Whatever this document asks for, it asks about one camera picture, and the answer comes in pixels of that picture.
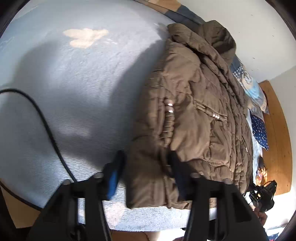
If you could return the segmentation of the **person's right hand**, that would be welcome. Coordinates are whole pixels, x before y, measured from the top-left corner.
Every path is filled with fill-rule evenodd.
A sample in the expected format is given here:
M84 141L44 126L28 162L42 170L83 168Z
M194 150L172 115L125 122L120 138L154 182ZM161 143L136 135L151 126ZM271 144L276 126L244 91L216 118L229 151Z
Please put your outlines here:
M260 223L262 224L262 226L265 225L266 220L267 220L267 215L265 212L260 212L260 209L258 207L256 207L254 210L255 215L258 217Z

